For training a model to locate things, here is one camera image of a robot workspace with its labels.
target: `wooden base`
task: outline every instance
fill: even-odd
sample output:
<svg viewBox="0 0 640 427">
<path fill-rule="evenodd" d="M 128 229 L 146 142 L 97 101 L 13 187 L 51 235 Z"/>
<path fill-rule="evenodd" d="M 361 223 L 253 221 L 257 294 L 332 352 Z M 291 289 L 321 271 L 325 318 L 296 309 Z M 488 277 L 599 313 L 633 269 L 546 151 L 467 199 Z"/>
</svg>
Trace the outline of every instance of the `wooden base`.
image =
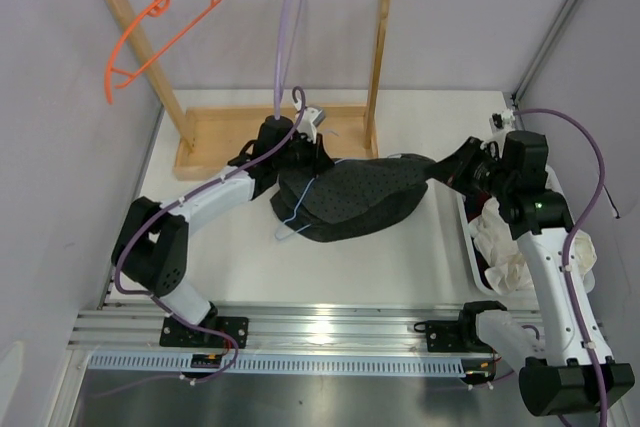
<svg viewBox="0 0 640 427">
<path fill-rule="evenodd" d="M 375 129 L 371 147 L 364 147 L 366 104 L 317 105 L 327 116 L 320 131 L 331 157 L 378 157 Z M 215 175 L 238 155 L 249 140 L 256 138 L 260 124 L 272 112 L 272 105 L 188 109 L 187 120 L 195 131 L 195 143 L 190 152 L 185 141 L 180 141 L 173 166 L 174 175 L 178 180 L 206 180 Z M 292 105 L 282 110 L 282 115 L 291 119 L 294 114 Z"/>
</svg>

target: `black cloth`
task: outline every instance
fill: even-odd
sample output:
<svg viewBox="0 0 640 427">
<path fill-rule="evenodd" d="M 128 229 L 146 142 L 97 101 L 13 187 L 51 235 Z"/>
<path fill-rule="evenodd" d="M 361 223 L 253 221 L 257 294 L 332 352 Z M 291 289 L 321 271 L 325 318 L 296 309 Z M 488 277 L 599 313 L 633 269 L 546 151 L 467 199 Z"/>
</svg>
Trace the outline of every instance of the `black cloth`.
<svg viewBox="0 0 640 427">
<path fill-rule="evenodd" d="M 310 185 L 296 218 L 287 226 L 317 242 L 351 239 L 397 224 L 405 219 L 427 191 L 427 157 L 404 154 L 399 158 L 342 160 Z M 271 206 L 284 222 L 313 178 L 311 168 L 283 169 L 280 190 Z"/>
</svg>

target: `white cloth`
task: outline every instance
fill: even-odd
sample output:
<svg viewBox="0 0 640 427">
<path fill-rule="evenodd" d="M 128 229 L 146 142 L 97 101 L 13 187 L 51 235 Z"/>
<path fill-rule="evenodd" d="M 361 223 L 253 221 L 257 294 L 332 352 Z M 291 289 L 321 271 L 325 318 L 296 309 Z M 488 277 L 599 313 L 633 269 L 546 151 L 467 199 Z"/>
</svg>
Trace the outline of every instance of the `white cloth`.
<svg viewBox="0 0 640 427">
<path fill-rule="evenodd" d="M 498 201 L 489 199 L 482 214 L 469 223 L 473 243 L 489 264 L 485 276 L 498 294 L 505 295 L 516 290 L 533 289 L 533 281 L 518 244 L 511 240 L 509 226 L 498 213 Z M 582 277 L 596 263 L 596 251 L 591 237 L 579 230 L 573 241 L 576 266 Z"/>
</svg>

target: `table top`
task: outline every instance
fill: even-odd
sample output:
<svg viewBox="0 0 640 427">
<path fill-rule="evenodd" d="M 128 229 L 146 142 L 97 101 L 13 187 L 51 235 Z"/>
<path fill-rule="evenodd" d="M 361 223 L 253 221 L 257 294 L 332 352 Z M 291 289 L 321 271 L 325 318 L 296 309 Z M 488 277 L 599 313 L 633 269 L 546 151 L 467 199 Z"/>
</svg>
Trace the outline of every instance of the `table top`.
<svg viewBox="0 0 640 427">
<path fill-rule="evenodd" d="M 177 90 L 176 96 L 186 108 L 264 104 L 273 93 Z M 307 99 L 364 101 L 366 91 L 309 90 Z M 379 155 L 413 152 L 440 160 L 469 136 L 489 137 L 491 114 L 504 109 L 501 92 L 380 91 Z M 178 141 L 165 115 L 141 195 L 162 201 L 198 185 L 173 177 Z M 297 235 L 277 241 L 280 223 L 269 204 L 273 192 L 227 212 L 190 239 L 187 278 L 214 303 L 457 308 L 489 298 L 473 283 L 455 194 L 441 184 L 429 181 L 418 208 L 399 224 L 328 244 Z M 123 283 L 135 285 L 126 278 Z M 122 298 L 118 292 L 110 295 Z M 535 299 L 503 302 L 512 310 L 537 309 Z"/>
</svg>

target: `wooden frame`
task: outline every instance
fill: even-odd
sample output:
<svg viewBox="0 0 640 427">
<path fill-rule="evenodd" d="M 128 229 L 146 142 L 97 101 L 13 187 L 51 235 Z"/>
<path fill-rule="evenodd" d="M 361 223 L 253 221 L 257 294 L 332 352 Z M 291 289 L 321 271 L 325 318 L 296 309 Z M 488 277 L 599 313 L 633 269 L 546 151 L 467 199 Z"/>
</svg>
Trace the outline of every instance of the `wooden frame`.
<svg viewBox="0 0 640 427">
<path fill-rule="evenodd" d="M 123 30 L 136 18 L 129 0 L 106 2 Z M 390 4 L 391 0 L 378 0 L 377 28 L 366 104 L 324 106 L 327 109 L 327 123 L 323 126 L 340 133 L 340 136 L 325 137 L 329 155 L 368 158 L 378 156 L 375 109 Z M 134 29 L 128 41 L 141 64 L 154 55 L 151 42 L 140 25 Z M 238 154 L 247 140 L 255 137 L 258 127 L 272 109 L 272 106 L 265 105 L 188 108 L 185 111 L 158 62 L 152 63 L 145 74 L 180 134 L 173 169 L 174 175 L 180 180 L 204 180 L 219 171 L 229 159 Z"/>
</svg>

